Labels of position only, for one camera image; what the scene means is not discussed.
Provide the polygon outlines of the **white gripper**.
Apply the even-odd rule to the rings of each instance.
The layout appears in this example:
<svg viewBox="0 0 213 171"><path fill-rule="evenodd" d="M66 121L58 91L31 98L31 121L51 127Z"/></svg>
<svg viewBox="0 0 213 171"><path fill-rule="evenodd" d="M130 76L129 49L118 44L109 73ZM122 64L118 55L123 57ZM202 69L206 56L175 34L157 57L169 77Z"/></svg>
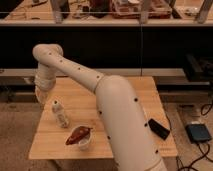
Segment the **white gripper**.
<svg viewBox="0 0 213 171"><path fill-rule="evenodd" d="M48 93L45 91L50 91L51 89L54 88L56 79L55 78L47 79L47 78L40 77L39 75L36 75L34 82L39 89L43 90L43 91L41 90L37 91L37 100L40 103L40 105L44 107L48 99Z"/></svg>

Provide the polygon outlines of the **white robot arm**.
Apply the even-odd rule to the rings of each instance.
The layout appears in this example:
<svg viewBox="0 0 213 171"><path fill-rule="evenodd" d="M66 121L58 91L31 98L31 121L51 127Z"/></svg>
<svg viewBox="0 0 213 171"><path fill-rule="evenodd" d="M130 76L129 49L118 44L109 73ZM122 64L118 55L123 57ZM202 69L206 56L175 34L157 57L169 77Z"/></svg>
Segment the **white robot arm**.
<svg viewBox="0 0 213 171"><path fill-rule="evenodd" d="M58 44L38 44L32 50L38 61L36 96L47 101L61 71L96 95L108 141L119 171L167 171L154 141L141 102L131 83L118 75L105 75L63 57Z"/></svg>

